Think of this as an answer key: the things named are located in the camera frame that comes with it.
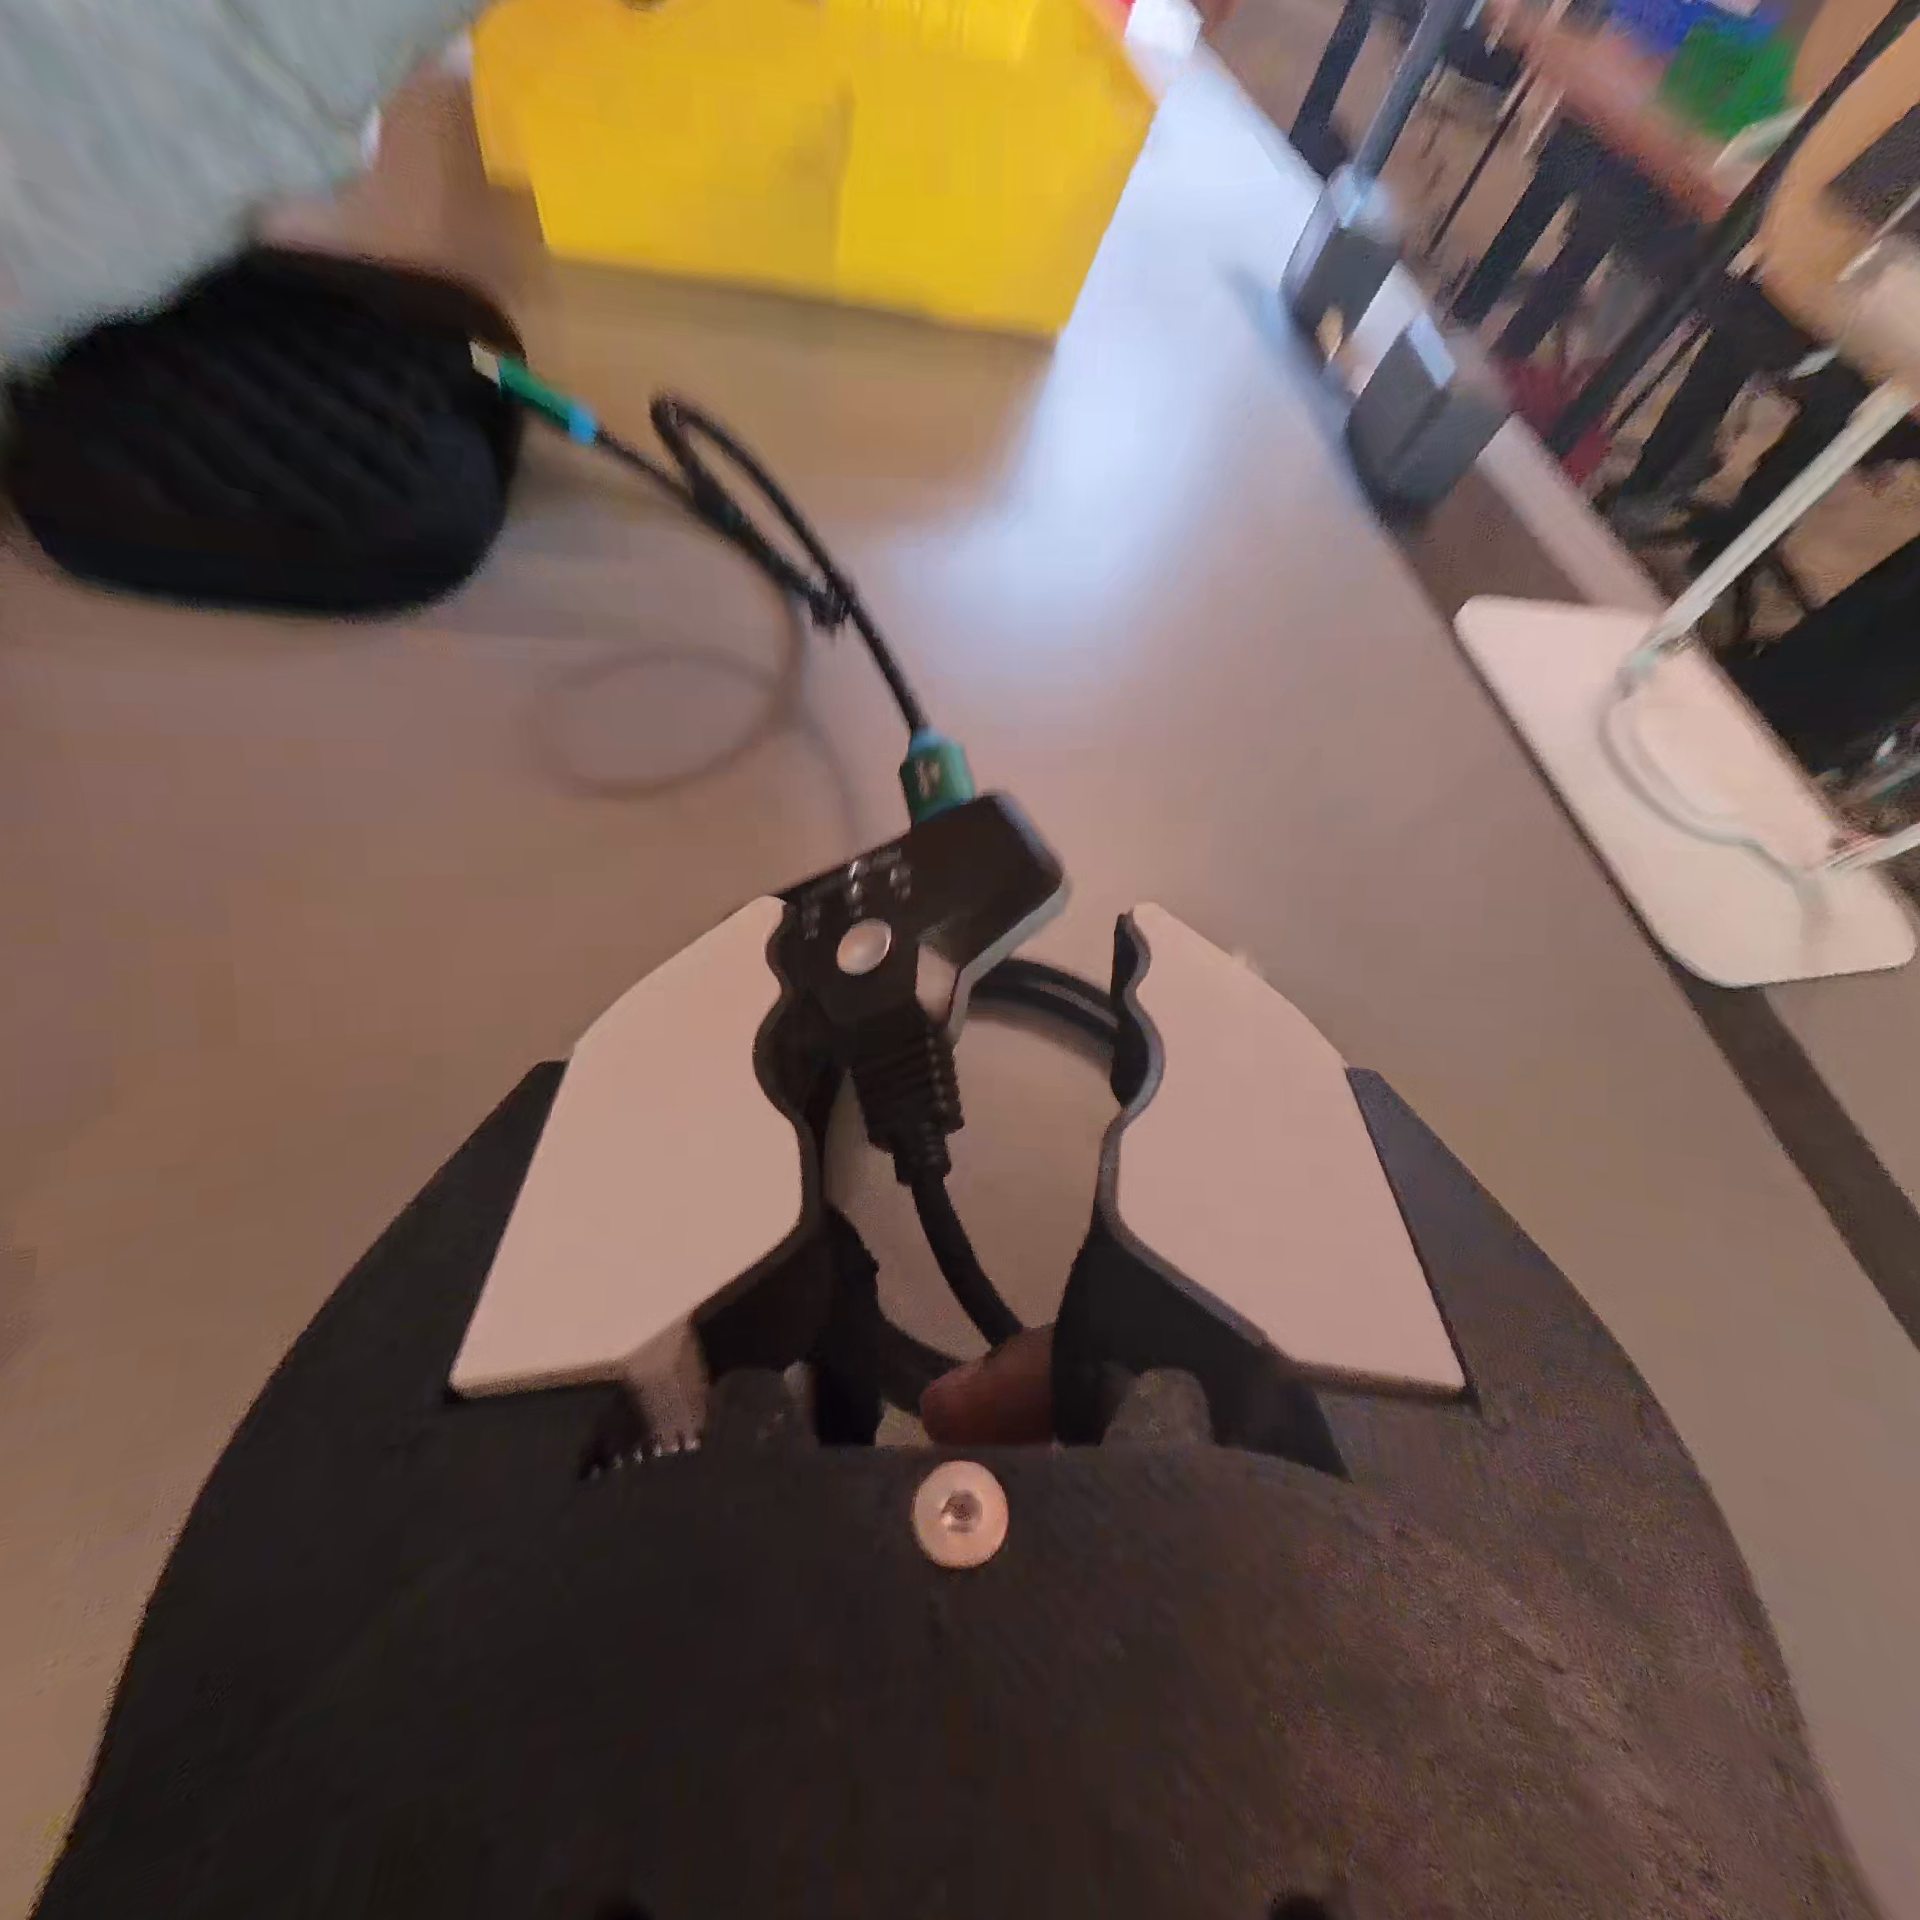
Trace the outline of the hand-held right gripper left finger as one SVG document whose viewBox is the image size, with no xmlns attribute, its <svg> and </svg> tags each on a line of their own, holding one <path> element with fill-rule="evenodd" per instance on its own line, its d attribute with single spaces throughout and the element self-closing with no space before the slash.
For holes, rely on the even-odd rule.
<svg viewBox="0 0 1920 1920">
<path fill-rule="evenodd" d="M 448 1386 L 702 1400 L 805 1363 L 828 1316 L 819 1155 L 767 1091 L 783 900 L 757 896 L 619 995 L 561 1067 Z"/>
</svg>

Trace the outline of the green plastic bin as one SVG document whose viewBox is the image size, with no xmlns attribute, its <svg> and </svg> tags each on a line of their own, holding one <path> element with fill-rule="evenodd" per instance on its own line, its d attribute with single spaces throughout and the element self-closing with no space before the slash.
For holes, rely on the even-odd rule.
<svg viewBox="0 0 1920 1920">
<path fill-rule="evenodd" d="M 1725 143 L 1790 103 L 1792 42 L 1760 15 L 1699 14 L 1657 87 L 1669 116 Z"/>
</svg>

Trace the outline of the black hdmi switch box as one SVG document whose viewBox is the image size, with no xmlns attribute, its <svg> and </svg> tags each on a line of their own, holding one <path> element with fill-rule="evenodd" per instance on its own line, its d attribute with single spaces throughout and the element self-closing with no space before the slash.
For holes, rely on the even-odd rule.
<svg viewBox="0 0 1920 1920">
<path fill-rule="evenodd" d="M 949 1194 L 949 1142 L 966 1122 L 956 1037 L 981 1000 L 1055 1024 L 1113 1059 L 1113 995 L 1020 957 L 1065 894 L 1063 862 L 1020 805 L 983 795 L 789 886 L 767 948 L 779 996 L 753 1064 L 760 1088 L 800 1125 L 805 1173 L 819 1171 L 832 1103 L 851 1085 L 949 1293 L 992 1347 L 1020 1320 Z"/>
</svg>

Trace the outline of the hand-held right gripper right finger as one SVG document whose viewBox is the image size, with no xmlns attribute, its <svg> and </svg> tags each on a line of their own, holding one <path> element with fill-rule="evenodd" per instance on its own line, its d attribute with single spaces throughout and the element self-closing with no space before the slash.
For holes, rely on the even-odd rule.
<svg viewBox="0 0 1920 1920">
<path fill-rule="evenodd" d="M 1339 1051 L 1166 908 L 1116 932 L 1143 1040 L 1111 1131 L 1120 1237 L 1319 1386 L 1461 1399 L 1467 1372 Z"/>
</svg>

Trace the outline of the white stand with clear rod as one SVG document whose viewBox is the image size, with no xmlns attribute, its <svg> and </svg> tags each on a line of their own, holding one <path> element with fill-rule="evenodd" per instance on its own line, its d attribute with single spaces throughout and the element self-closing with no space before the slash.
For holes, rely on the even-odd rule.
<svg viewBox="0 0 1920 1920">
<path fill-rule="evenodd" d="M 1660 615 L 1483 594 L 1455 644 L 1649 940 L 1724 990 L 1907 966 L 1916 924 L 1878 875 L 1916 830 L 1847 832 L 1708 658 L 1699 624 L 1916 406 L 1917 253 L 1843 274 L 1840 344 L 1880 382 Z"/>
</svg>

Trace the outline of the black board with wooden frame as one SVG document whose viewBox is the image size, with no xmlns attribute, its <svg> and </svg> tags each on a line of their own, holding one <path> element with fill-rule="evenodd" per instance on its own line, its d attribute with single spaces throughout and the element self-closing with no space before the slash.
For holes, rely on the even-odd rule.
<svg viewBox="0 0 1920 1920">
<path fill-rule="evenodd" d="M 1857 316 L 1860 282 L 1847 270 L 1868 252 L 1877 223 L 1829 187 L 1916 98 L 1917 37 L 1909 29 L 1812 127 L 1768 198 L 1758 239 L 1760 291 L 1792 324 L 1872 378 L 1907 382 L 1916 380 L 1916 307 L 1907 320 Z"/>
</svg>

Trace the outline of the person's left forearm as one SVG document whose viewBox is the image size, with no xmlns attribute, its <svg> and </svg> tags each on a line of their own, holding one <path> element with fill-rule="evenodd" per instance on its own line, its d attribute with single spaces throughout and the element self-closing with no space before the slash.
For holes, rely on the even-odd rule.
<svg viewBox="0 0 1920 1920">
<path fill-rule="evenodd" d="M 4 3 L 3 362 L 225 262 L 356 178 L 479 3 Z"/>
</svg>

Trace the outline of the black tripod stand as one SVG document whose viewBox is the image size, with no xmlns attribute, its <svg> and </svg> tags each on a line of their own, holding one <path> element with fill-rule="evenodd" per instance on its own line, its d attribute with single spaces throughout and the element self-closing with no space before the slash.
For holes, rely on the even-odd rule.
<svg viewBox="0 0 1920 1920">
<path fill-rule="evenodd" d="M 1568 399 L 1561 414 L 1543 432 L 1543 444 L 1553 458 L 1568 458 L 1596 426 L 1604 426 L 1632 380 L 1647 366 L 1653 354 L 1693 316 L 1712 288 L 1724 278 L 1731 262 L 1756 239 L 1763 215 L 1797 154 L 1809 141 L 1820 123 L 1836 109 L 1845 93 L 1860 83 L 1868 69 L 1913 26 L 1916 3 L 1894 3 L 1884 18 L 1860 38 L 1857 48 L 1838 66 L 1827 87 L 1787 127 L 1779 147 L 1760 168 L 1740 187 L 1727 210 L 1702 238 L 1673 291 L 1647 307 L 1637 324 L 1623 336 L 1585 386 Z"/>
</svg>

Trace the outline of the black light stand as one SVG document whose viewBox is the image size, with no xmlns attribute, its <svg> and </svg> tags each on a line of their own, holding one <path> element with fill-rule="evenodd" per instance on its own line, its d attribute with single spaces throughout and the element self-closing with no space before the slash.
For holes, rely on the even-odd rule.
<svg viewBox="0 0 1920 1920">
<path fill-rule="evenodd" d="M 1324 180 L 1331 180 L 1339 172 L 1355 172 L 1355 176 L 1365 180 L 1379 180 L 1423 93 L 1429 77 L 1452 53 L 1454 42 L 1479 18 L 1481 12 L 1483 3 L 1341 5 L 1332 34 L 1328 37 L 1307 83 L 1303 103 L 1287 130 L 1288 147 Z M 1334 125 L 1337 98 L 1349 85 L 1359 51 L 1379 15 L 1392 15 L 1400 26 L 1409 26 L 1409 37 L 1384 87 L 1381 104 L 1353 149 Z"/>
</svg>

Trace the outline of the yellow plastic bin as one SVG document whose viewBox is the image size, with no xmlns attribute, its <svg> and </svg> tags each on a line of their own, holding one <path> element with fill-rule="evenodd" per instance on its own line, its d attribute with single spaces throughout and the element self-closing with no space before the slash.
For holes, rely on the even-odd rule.
<svg viewBox="0 0 1920 1920">
<path fill-rule="evenodd" d="M 547 248 L 1054 341 L 1158 93 L 1091 3 L 510 3 L 487 178 Z"/>
</svg>

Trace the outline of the person's right hand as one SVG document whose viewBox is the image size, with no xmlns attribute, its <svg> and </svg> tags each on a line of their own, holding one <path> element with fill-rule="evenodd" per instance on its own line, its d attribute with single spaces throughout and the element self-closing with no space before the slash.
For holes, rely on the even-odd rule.
<svg viewBox="0 0 1920 1920">
<path fill-rule="evenodd" d="M 1054 1440 L 1054 1328 L 1025 1328 L 932 1378 L 918 1424 L 941 1448 L 1045 1447 Z"/>
</svg>

